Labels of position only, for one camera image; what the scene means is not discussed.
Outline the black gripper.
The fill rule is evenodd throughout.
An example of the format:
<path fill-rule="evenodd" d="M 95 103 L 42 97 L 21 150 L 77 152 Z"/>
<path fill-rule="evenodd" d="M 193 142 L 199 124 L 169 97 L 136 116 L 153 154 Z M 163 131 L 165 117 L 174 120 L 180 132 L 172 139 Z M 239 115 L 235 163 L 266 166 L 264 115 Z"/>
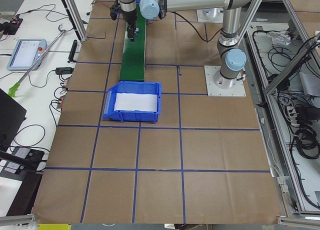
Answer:
<path fill-rule="evenodd" d="M 123 13 L 123 19 L 127 23 L 127 37 L 132 42 L 133 38 L 136 35 L 136 20 L 137 20 L 137 12 L 136 11 L 125 11 Z"/>

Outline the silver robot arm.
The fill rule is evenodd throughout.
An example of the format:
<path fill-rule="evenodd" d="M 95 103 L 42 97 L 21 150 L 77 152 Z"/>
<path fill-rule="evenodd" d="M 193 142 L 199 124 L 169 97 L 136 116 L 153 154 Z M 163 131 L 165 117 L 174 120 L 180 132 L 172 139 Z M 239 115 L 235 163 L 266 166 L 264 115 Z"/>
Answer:
<path fill-rule="evenodd" d="M 122 14 L 126 22 L 127 41 L 123 47 L 120 79 L 144 81 L 147 23 L 155 37 L 158 52 L 163 46 L 176 48 L 176 63 L 194 61 L 200 55 L 196 41 L 188 36 L 194 29 L 204 42 L 217 42 L 217 58 L 221 69 L 212 77 L 220 90 L 231 90 L 239 81 L 238 74 L 246 63 L 246 55 L 238 45 L 246 23 L 240 20 L 242 7 L 257 0 L 116 0 L 112 12 Z M 223 10 L 223 21 L 217 32 L 209 36 L 204 24 L 194 25 L 182 12 Z"/>

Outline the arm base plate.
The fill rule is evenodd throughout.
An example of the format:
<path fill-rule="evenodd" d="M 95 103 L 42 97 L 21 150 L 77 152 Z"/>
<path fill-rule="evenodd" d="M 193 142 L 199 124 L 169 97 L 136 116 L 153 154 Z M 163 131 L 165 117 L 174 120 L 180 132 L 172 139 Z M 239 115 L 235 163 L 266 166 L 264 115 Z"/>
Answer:
<path fill-rule="evenodd" d="M 222 23 L 224 10 L 222 8 L 197 9 L 197 21 L 199 23 Z"/>
<path fill-rule="evenodd" d="M 207 95 L 209 97 L 246 96 L 243 78 L 239 72 L 235 79 L 225 79 L 220 74 L 220 66 L 204 66 Z"/>

